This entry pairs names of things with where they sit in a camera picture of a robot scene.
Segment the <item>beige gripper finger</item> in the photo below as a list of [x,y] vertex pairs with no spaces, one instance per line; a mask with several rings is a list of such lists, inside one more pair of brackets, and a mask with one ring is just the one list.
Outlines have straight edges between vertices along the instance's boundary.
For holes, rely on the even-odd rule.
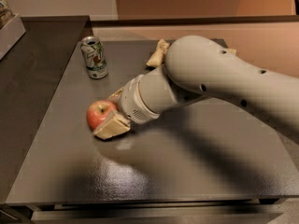
[[112,110],[106,116],[105,120],[96,127],[93,135],[102,140],[107,140],[114,136],[127,133],[130,129],[131,121],[119,111]]
[[111,95],[107,97],[107,99],[112,103],[117,103],[121,97],[121,94],[124,90],[124,87],[119,88],[115,92],[113,92]]

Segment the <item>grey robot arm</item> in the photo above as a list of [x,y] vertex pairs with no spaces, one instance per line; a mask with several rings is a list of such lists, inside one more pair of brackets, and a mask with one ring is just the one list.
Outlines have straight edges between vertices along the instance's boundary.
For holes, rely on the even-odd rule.
[[144,124],[166,110],[215,97],[297,142],[298,92],[298,78],[254,66],[210,39],[188,35],[172,43],[163,65],[118,90],[113,97],[118,108],[104,115],[93,134],[108,139],[128,132],[132,123]]

